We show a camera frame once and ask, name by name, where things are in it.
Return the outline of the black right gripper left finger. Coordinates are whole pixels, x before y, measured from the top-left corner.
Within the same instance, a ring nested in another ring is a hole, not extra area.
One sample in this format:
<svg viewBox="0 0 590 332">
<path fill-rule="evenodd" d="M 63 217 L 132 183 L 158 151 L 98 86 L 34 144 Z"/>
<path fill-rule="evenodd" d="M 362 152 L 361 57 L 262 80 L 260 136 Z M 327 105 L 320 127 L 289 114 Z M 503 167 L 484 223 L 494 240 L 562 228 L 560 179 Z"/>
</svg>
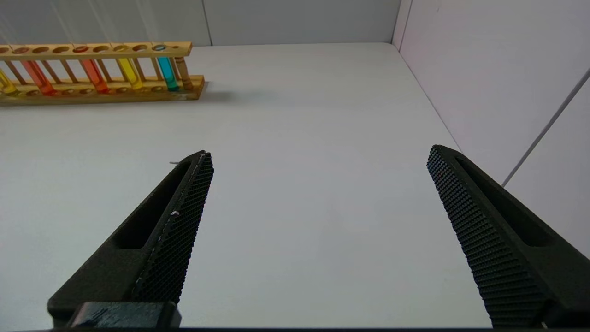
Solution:
<svg viewBox="0 0 590 332">
<path fill-rule="evenodd" d="M 85 302 L 178 304 L 213 175 L 204 150 L 181 160 L 51 296 L 53 323 Z"/>
</svg>

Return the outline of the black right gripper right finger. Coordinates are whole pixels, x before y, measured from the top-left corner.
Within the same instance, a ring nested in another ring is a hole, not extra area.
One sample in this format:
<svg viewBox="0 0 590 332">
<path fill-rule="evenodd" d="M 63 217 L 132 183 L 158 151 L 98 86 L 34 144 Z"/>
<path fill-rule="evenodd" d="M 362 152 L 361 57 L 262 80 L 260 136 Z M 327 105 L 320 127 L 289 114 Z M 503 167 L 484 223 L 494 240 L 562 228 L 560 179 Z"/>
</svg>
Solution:
<svg viewBox="0 0 590 332">
<path fill-rule="evenodd" d="M 426 168 L 496 329 L 587 329 L 590 261 L 459 151 Z"/>
</svg>

